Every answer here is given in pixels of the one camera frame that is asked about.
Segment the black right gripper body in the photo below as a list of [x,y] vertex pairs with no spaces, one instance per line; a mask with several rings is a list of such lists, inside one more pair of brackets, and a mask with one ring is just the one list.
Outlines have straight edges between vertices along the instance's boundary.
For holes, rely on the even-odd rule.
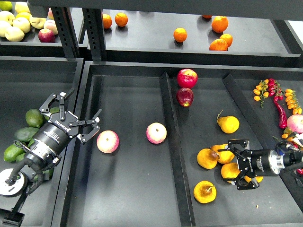
[[284,169],[283,156],[272,149],[246,149],[237,155],[237,163],[245,176],[276,176]]

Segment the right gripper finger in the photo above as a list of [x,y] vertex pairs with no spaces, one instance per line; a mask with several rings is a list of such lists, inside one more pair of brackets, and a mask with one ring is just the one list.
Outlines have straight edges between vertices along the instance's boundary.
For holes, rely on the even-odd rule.
[[237,190],[252,190],[259,187],[259,183],[255,178],[252,178],[250,182],[247,182],[244,179],[245,175],[243,172],[240,172],[235,178],[224,178],[225,182],[230,182],[232,185],[236,185]]
[[249,150],[249,149],[250,149],[249,140],[232,139],[232,140],[229,140],[228,143],[223,148],[219,148],[217,151],[218,152],[230,151],[233,154],[242,154],[245,150]]

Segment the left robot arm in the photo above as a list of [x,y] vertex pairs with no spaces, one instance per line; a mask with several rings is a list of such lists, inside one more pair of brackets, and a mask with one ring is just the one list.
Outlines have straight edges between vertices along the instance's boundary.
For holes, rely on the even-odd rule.
[[25,151],[25,155],[14,168],[1,171],[0,194],[19,199],[12,209],[1,209],[2,227],[21,226],[25,215],[20,210],[24,202],[44,182],[44,172],[59,164],[61,152],[72,139],[78,138],[84,144],[99,132],[101,109],[91,119],[82,121],[65,109],[64,102],[73,92],[71,89],[68,93],[52,93],[41,105],[39,113],[47,116],[48,120],[33,136],[34,142],[30,146],[19,140],[14,141],[16,147]]

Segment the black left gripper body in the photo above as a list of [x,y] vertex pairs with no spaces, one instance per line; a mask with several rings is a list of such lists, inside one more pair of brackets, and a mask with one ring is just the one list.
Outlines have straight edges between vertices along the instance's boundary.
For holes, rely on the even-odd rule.
[[65,120],[62,120],[59,113],[51,114],[49,121],[33,136],[34,143],[30,146],[31,152],[40,158],[49,154],[60,155],[68,143],[79,133],[77,126],[70,126],[70,123],[76,122],[78,119],[71,112],[65,113]]

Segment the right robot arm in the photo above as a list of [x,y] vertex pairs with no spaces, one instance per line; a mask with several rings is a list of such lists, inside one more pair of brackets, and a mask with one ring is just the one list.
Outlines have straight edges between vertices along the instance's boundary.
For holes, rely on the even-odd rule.
[[287,140],[279,141],[274,149],[250,149],[248,140],[229,140],[219,151],[230,151],[236,157],[239,173],[223,180],[238,190],[259,187],[257,177],[276,176],[281,170],[292,171],[303,167],[303,152]]

